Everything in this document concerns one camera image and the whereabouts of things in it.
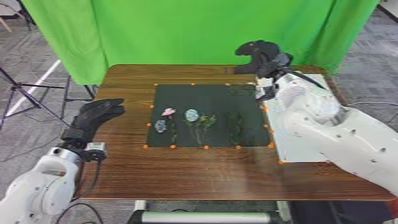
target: green backdrop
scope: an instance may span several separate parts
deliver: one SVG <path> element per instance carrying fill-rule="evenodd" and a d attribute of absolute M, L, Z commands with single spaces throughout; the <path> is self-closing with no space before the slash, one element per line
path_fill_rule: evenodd
<path fill-rule="evenodd" d="M 379 0 L 23 0 L 78 84 L 116 64 L 244 64 L 267 40 L 336 70 Z"/>

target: light stand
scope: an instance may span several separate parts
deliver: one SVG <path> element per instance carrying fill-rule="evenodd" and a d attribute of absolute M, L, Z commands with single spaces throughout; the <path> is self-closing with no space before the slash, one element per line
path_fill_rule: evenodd
<path fill-rule="evenodd" d="M 4 127 L 4 122 L 5 122 L 5 119 L 9 117 L 13 117 L 14 115 L 21 114 L 23 112 L 27 112 L 29 110 L 39 108 L 43 109 L 48 114 L 52 114 L 52 116 L 55 117 L 55 119 L 66 124 L 66 126 L 69 127 L 69 124 L 66 123 L 66 121 L 62 120 L 61 116 L 55 114 L 55 112 L 50 110 L 50 108 L 45 106 L 43 104 L 43 99 L 45 99 L 45 96 L 46 96 L 46 93 L 48 93 L 48 90 L 50 89 L 64 89 L 64 87 L 59 87 L 59 86 L 46 86 L 46 85 L 32 85 L 32 84 L 23 84 L 23 83 L 18 83 L 13 79 L 13 77 L 9 76 L 7 72 L 4 71 L 2 67 L 0 67 L 0 75 L 2 75 L 2 78 L 5 80 L 5 82 L 11 84 L 11 93 L 9 93 L 9 99 L 7 99 L 7 104 L 5 104 L 5 110 L 4 110 L 4 115 L 2 115 L 2 119 L 0 119 L 0 130 L 2 130 L 2 127 Z M 32 94 L 27 92 L 27 90 L 23 89 L 23 86 L 30 86 L 30 87 L 37 87 L 37 88 L 46 88 L 45 90 L 45 94 L 43 94 L 43 97 L 41 99 L 37 100 L 36 97 L 32 96 Z M 32 107 L 23 109 L 21 111 L 14 112 L 13 114 L 7 114 L 9 113 L 9 106 L 11 106 L 11 102 L 13 102 L 13 98 L 14 98 L 14 93 L 16 91 L 21 93 L 23 97 L 27 98 L 29 102 L 32 103 Z"/>

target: wooden surface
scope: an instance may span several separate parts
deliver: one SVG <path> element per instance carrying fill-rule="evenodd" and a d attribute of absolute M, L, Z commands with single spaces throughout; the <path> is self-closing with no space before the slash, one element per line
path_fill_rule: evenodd
<path fill-rule="evenodd" d="M 320 73 L 315 67 L 299 68 Z M 276 149 L 144 148 L 155 84 L 245 84 L 229 66 L 117 65 L 98 99 L 124 98 L 126 114 L 101 127 L 109 159 L 87 199 L 391 200 L 387 191 L 325 163 L 279 164 Z M 94 177 L 94 164 L 85 176 Z"/>

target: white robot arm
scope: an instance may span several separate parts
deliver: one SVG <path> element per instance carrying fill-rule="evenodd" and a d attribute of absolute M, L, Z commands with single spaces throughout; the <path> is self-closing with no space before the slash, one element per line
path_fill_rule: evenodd
<path fill-rule="evenodd" d="M 105 144 L 91 143 L 98 127 L 124 113 L 123 99 L 100 100 L 84 105 L 59 147 L 41 157 L 32 170 L 11 183 L 0 201 L 2 224 L 50 224 L 66 210 L 80 179 L 84 162 L 107 158 Z"/>
<path fill-rule="evenodd" d="M 281 127 L 316 142 L 320 153 L 341 169 L 398 196 L 398 133 L 363 111 L 343 107 L 331 91 L 293 74 L 276 84 L 284 108 Z"/>
<path fill-rule="evenodd" d="M 34 169 L 11 183 L 0 202 L 5 224 L 46 224 L 68 208 L 82 159 L 75 152 L 52 148 Z"/>
<path fill-rule="evenodd" d="M 251 55 L 252 60 L 235 73 L 272 79 L 263 98 L 276 98 L 284 109 L 281 130 L 318 143 L 331 162 L 398 196 L 398 133 L 357 109 L 341 106 L 331 91 L 293 71 L 293 56 L 276 43 L 245 43 L 236 55 Z"/>

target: dark green mat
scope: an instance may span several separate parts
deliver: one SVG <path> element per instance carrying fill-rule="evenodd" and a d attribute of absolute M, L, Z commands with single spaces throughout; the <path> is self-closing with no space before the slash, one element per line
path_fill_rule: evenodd
<path fill-rule="evenodd" d="M 156 87 L 155 108 L 148 145 L 169 147 L 172 144 L 172 125 L 176 130 L 178 147 L 267 146 L 270 143 L 268 131 L 263 127 L 263 112 L 254 98 L 252 85 L 160 85 Z M 176 109 L 172 121 L 162 117 L 164 110 Z M 206 130 L 197 122 L 187 124 L 185 112 L 196 109 L 199 115 L 213 116 L 215 123 Z M 167 131 L 160 134 L 155 123 L 167 120 Z"/>

